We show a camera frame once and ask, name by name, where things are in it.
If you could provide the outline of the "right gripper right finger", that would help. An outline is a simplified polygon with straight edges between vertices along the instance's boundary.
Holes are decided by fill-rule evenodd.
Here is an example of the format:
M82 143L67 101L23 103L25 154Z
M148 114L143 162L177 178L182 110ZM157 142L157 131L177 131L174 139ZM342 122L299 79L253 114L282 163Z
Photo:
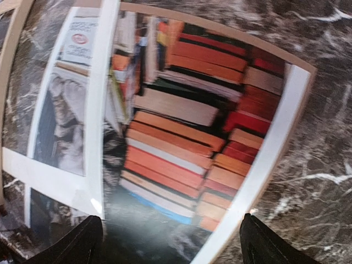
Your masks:
M244 264L318 263L292 247L257 217L249 213L244 216L239 234Z

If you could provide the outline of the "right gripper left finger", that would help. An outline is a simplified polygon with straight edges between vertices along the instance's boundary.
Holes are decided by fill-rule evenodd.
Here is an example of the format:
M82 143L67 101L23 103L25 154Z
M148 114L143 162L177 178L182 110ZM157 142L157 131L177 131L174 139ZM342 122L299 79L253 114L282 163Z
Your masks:
M101 263L102 221L88 216L54 245L27 260L33 264Z

